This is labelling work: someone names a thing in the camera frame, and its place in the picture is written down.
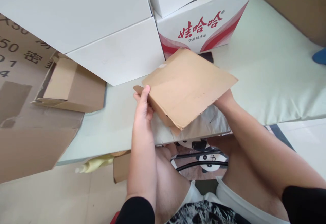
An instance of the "blue object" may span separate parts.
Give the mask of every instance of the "blue object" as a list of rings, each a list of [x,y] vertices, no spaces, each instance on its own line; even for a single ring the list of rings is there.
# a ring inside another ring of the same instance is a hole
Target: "blue object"
[[[326,65],[326,48],[320,50],[315,55],[312,56],[312,59],[319,64]]]

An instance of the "hand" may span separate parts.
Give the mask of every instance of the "hand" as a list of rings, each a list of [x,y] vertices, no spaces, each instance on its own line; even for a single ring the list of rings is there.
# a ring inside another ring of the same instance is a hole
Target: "hand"
[[[237,102],[234,100],[230,89],[214,102],[214,105],[222,112],[235,104],[237,104]]]
[[[133,97],[137,101],[136,113],[135,113],[135,123],[150,123],[153,118],[153,109],[147,103],[148,94],[150,92],[149,85],[145,86],[142,94],[139,95],[137,92],[134,93]]]

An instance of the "finger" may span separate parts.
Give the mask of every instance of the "finger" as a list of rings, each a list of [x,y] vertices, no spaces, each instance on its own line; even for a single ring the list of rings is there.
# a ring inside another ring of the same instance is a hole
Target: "finger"
[[[145,88],[143,89],[142,95],[140,97],[140,101],[143,103],[147,103],[147,98],[148,98],[148,94],[150,92],[150,87],[149,85],[145,86]]]
[[[153,108],[151,106],[148,106],[148,111],[151,112],[151,113],[154,112],[154,110],[153,110]]]
[[[140,96],[139,96],[139,94],[138,94],[137,92],[135,92],[135,93],[133,94],[133,97],[135,98],[135,100],[136,100],[137,102],[140,100]]]

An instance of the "white shorts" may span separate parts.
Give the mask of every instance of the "white shorts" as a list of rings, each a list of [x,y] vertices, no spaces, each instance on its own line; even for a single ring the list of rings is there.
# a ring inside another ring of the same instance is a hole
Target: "white shorts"
[[[179,209],[187,203],[207,200],[233,209],[236,213],[247,219],[251,224],[289,224],[289,222],[272,216],[241,198],[225,185],[222,181],[222,177],[217,177],[216,180],[218,181],[216,195],[209,192],[205,196],[200,194],[195,186],[195,181],[192,181],[187,196],[184,198]]]

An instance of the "forearm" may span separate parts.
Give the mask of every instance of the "forearm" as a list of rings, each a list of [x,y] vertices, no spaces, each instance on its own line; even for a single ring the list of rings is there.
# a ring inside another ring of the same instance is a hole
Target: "forearm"
[[[290,185],[326,188],[326,182],[306,161],[235,101],[220,109],[256,172],[280,198]]]
[[[154,211],[156,207],[156,155],[153,134],[148,124],[134,124],[127,199],[140,196],[147,199]]]

